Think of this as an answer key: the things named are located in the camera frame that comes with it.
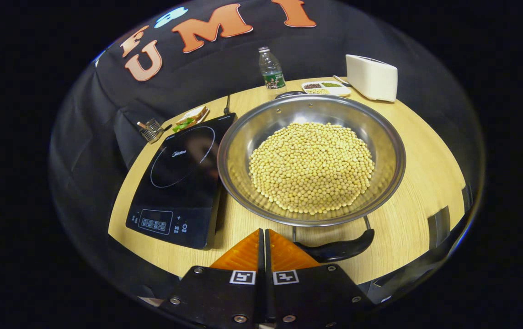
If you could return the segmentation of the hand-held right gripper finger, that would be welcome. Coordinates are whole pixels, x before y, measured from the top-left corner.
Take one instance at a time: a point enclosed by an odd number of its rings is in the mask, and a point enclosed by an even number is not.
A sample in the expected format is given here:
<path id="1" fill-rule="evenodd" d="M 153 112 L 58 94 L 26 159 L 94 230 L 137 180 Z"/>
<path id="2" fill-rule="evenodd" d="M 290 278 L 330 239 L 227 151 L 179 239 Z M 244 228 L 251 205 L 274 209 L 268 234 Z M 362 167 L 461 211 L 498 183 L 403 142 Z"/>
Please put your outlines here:
<path id="1" fill-rule="evenodd" d="M 210 266 L 193 266 L 159 310 L 193 329 L 256 329 L 263 321 L 264 234 L 255 230 Z"/>
<path id="2" fill-rule="evenodd" d="M 275 241 L 264 232 L 264 318 L 276 329 L 357 329 L 376 305 L 337 264 L 277 271 Z"/>

